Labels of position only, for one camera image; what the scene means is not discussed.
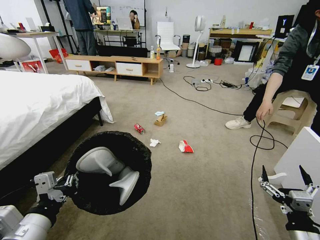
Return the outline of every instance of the white fan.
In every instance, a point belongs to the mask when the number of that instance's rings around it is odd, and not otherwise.
[[[195,22],[195,25],[194,25],[194,30],[196,32],[200,32],[200,35],[199,35],[199,37],[197,39],[196,47],[194,49],[193,62],[187,64],[187,67],[189,67],[189,68],[198,68],[198,67],[200,67],[199,64],[195,64],[194,62],[196,60],[196,53],[197,53],[197,49],[198,49],[199,39],[201,38],[205,27],[206,27],[205,17],[204,16],[200,16],[200,15],[197,16],[196,17],[196,22]]]

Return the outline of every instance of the wooden stool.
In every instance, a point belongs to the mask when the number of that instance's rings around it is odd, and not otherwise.
[[[284,100],[288,97],[304,97],[299,108],[290,107],[282,105]],[[273,114],[268,115],[265,119],[266,127],[269,126],[271,122],[282,123],[291,127],[294,127],[293,135],[297,135],[303,127],[310,127],[316,113],[317,104],[312,101],[309,93],[298,91],[298,90],[289,90],[286,92],[279,93],[276,99],[273,101]],[[295,112],[293,119],[283,117],[277,114],[279,109],[285,109]]]

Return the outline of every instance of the hand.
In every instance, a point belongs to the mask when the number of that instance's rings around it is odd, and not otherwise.
[[[271,101],[262,101],[262,104],[260,105],[256,117],[258,120],[264,120],[265,116],[267,114],[272,114],[273,112],[273,106]]]

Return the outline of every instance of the jeans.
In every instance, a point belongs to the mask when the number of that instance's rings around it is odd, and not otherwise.
[[[89,55],[95,56],[96,55],[96,39],[94,38],[93,31],[86,30],[86,31],[77,31],[77,38],[80,47],[81,55]]]
[[[256,89],[256,95],[251,100],[249,106],[244,111],[244,119],[248,122],[251,122],[256,117],[256,113],[262,103],[264,93],[266,91],[267,84],[260,85]],[[308,92],[311,96],[311,99],[317,104],[317,113],[313,119],[313,123],[311,125],[311,129],[320,136],[320,78],[317,76],[312,81],[302,80],[294,77],[283,78],[282,84],[279,89],[276,91],[273,99],[276,98],[278,93],[285,92],[288,90],[300,90],[304,92]]]

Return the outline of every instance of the bed frame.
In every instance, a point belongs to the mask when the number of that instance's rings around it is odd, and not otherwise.
[[[96,97],[4,167],[0,171],[0,198],[45,172],[92,124],[95,115],[102,126],[100,110],[100,100]],[[9,201],[10,196],[0,200],[0,206],[10,204]]]

